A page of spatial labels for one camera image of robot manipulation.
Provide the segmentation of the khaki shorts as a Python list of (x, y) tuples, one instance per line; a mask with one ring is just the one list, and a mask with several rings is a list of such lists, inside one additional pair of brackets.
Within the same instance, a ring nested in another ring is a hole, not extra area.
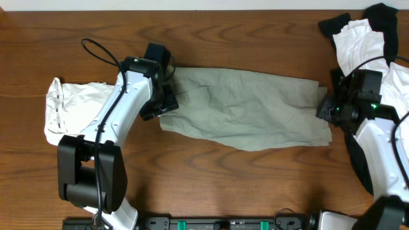
[(244, 151), (327, 146), (332, 134), (316, 109), (317, 81), (226, 68), (177, 68), (179, 108), (160, 117), (165, 131)]

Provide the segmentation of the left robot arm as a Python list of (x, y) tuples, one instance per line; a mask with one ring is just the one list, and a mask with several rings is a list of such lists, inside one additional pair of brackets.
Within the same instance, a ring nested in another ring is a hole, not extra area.
[(174, 61), (161, 44), (149, 43), (143, 57), (115, 57), (116, 85), (98, 114), (76, 136), (58, 143), (58, 191), (62, 200), (92, 213), (64, 220), (63, 229), (136, 229), (138, 212), (127, 201), (127, 173), (121, 148), (135, 119), (147, 121), (179, 108), (169, 85)]

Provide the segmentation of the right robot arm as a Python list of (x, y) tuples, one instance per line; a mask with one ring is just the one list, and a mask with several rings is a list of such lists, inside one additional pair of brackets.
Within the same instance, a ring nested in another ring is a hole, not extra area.
[(374, 203), (359, 218), (321, 210), (310, 229), (399, 229), (408, 225), (408, 159), (393, 106), (381, 103), (382, 73), (332, 70), (333, 95), (320, 103), (316, 117), (341, 127), (362, 153), (355, 155), (357, 175), (370, 185)]

